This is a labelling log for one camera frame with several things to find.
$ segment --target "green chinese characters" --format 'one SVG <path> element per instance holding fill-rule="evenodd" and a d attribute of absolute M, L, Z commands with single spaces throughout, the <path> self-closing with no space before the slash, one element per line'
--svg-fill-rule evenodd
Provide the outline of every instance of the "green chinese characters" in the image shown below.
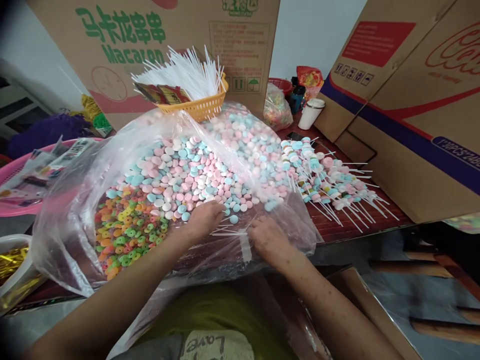
<path fill-rule="evenodd" d="M 259 8 L 259 0 L 222 0 L 222 3 L 222 9 L 235 17 L 251 17 Z"/>
<path fill-rule="evenodd" d="M 145 45 L 151 41 L 161 44 L 165 39 L 165 31 L 162 28 L 160 16 L 153 11 L 143 16 L 138 12 L 126 14 L 125 11 L 114 11 L 113 14 L 105 13 L 99 5 L 96 11 L 100 21 L 96 22 L 92 13 L 84 8 L 75 9 L 75 13 L 81 18 L 85 33 L 88 37 L 99 38 L 102 43 L 106 41 L 113 45 L 118 43 L 132 43 Z M 112 64 L 141 64 L 145 60 L 151 62 L 164 62 L 164 56 L 158 49 L 118 49 L 110 44 L 101 45 L 105 56 Z"/>

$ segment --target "hand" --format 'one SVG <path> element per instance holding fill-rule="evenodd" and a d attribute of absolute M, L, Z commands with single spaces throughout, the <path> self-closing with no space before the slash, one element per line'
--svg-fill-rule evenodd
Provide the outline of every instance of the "hand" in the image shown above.
<path fill-rule="evenodd" d="M 297 253 L 287 235 L 271 217 L 260 216 L 252 221 L 248 234 L 255 250 L 278 271 L 290 264 L 291 256 Z"/>
<path fill-rule="evenodd" d="M 225 205 L 214 200 L 203 203 L 192 211 L 185 227 L 196 241 L 200 241 L 219 226 L 225 209 Z"/>

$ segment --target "wall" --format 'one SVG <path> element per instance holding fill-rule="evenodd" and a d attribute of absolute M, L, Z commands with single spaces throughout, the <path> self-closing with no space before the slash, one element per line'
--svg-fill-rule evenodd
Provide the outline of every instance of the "wall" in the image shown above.
<path fill-rule="evenodd" d="M 319 68 L 325 77 L 366 2 L 281 0 L 270 77 L 290 79 L 297 65 Z M 23 0 L 3 25 L 0 59 L 7 73 L 52 111 L 81 110 L 87 89 Z"/>
<path fill-rule="evenodd" d="M 82 110 L 81 97 L 87 89 L 23 0 L 15 1 L 2 26 L 2 73 L 54 112 Z"/>
<path fill-rule="evenodd" d="M 281 0 L 271 78 L 296 76 L 297 65 L 326 77 L 367 0 Z"/>

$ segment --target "paper cup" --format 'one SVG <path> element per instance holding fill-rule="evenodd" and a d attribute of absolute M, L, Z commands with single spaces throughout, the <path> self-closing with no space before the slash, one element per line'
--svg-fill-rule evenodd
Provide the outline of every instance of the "paper cup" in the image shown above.
<path fill-rule="evenodd" d="M 301 113 L 300 122 L 298 127 L 303 130 L 308 130 L 313 125 L 317 117 L 320 115 L 325 107 L 325 101 L 321 99 L 310 99 L 306 103 Z"/>

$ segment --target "blue bottle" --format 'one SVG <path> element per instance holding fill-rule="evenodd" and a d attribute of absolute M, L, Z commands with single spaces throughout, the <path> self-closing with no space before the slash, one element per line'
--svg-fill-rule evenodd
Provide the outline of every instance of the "blue bottle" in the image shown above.
<path fill-rule="evenodd" d="M 296 114 L 303 109 L 305 105 L 305 86 L 296 86 L 290 95 L 288 104 L 290 105 L 291 113 Z"/>

